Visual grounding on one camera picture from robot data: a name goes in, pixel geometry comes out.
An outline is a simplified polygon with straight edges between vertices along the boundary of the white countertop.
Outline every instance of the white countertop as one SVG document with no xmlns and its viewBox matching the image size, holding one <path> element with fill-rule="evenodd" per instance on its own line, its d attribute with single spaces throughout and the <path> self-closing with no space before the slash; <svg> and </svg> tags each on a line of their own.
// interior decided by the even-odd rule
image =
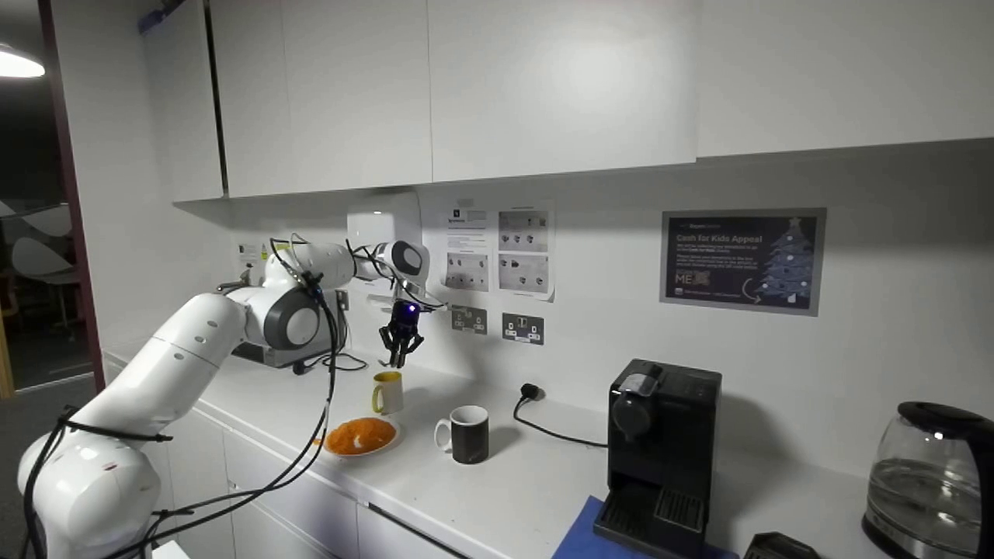
<svg viewBox="0 0 994 559">
<path fill-rule="evenodd" d="M 339 374 L 333 426 L 371 414 L 371 374 Z M 482 392 L 466 376 L 405 374 L 400 441 L 373 457 L 333 457 L 313 473 L 361 502 L 439 536 L 470 555 L 552 555 L 585 500 L 605 498 L 605 449 L 552 441 L 514 422 L 519 394 Z M 312 435 L 325 394 L 325 374 L 291 376 L 230 356 L 200 409 L 284 457 Z M 436 422 L 459 405 L 492 409 L 492 457 L 459 466 L 436 449 Z M 594 438 L 591 409 L 552 401 L 529 405 L 524 416 Z M 824 555 L 883 555 L 860 530 L 867 483 L 766 457 L 714 457 L 707 545 L 745 553 L 758 530 L 792 535 Z"/>
</svg>

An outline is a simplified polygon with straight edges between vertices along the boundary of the cup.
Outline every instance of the cup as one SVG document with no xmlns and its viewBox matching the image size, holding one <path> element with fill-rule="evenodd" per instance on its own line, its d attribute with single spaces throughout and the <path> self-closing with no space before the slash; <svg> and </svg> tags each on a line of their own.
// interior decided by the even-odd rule
<svg viewBox="0 0 994 559">
<path fill-rule="evenodd" d="M 436 445 L 456 463 L 482 463 L 492 454 L 492 414 L 484 408 L 456 408 L 436 422 Z"/>
<path fill-rule="evenodd" d="M 373 409 L 380 416 L 405 414 L 405 382 L 398 370 L 384 370 L 373 376 Z"/>
</svg>

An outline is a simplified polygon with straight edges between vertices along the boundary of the black coffee machine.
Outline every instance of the black coffee machine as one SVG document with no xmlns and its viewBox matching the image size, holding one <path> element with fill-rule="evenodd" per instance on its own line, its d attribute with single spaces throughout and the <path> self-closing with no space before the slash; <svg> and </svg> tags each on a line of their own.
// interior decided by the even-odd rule
<svg viewBox="0 0 994 559">
<path fill-rule="evenodd" d="M 595 535 L 665 559 L 705 555 L 721 376 L 632 361 L 608 401 L 608 500 Z"/>
</svg>

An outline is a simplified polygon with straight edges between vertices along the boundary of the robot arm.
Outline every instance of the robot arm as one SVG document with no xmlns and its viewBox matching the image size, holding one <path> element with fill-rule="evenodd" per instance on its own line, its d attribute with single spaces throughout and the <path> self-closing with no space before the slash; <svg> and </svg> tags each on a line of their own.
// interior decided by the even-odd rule
<svg viewBox="0 0 994 559">
<path fill-rule="evenodd" d="M 345 247 L 284 247 L 267 262 L 264 286 L 188 299 L 121 376 L 68 419 L 68 426 L 90 428 L 68 432 L 55 449 L 46 449 L 46 441 L 24 449 L 20 488 L 42 524 L 46 555 L 90 559 L 140 541 L 157 500 L 157 476 L 143 457 L 140 438 L 185 416 L 239 340 L 258 337 L 274 347 L 312 343 L 323 319 L 313 293 L 309 296 L 318 282 L 345 286 L 350 276 L 387 276 L 398 282 L 398 296 L 408 293 L 409 286 L 400 282 L 422 272 L 422 262 L 414 247 L 398 247 L 368 256 Z M 418 344 L 415 313 L 414 319 L 395 316 L 384 334 L 392 363 L 405 363 L 405 354 Z"/>
</svg>

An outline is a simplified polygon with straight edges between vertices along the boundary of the plate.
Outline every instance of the plate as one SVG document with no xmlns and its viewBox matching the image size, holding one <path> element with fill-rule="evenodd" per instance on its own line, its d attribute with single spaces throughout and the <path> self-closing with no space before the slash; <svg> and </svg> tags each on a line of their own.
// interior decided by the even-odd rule
<svg viewBox="0 0 994 559">
<path fill-rule="evenodd" d="M 339 422 L 325 438 L 323 449 L 337 457 L 371 457 L 395 447 L 400 426 L 384 416 L 357 416 Z"/>
</svg>

